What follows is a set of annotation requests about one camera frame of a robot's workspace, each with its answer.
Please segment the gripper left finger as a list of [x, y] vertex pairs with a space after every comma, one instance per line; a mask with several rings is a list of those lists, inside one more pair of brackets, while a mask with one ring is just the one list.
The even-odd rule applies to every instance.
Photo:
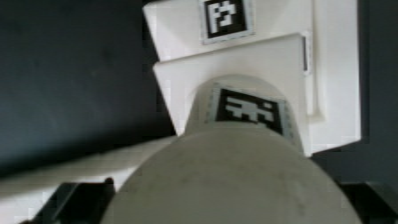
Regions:
[[102, 182], [64, 182], [24, 224], [100, 224], [114, 195], [112, 178]]

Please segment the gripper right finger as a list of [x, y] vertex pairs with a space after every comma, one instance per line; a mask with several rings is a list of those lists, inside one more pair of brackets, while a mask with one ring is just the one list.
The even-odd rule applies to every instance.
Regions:
[[377, 182], [342, 182], [363, 224], [398, 224], [398, 193]]

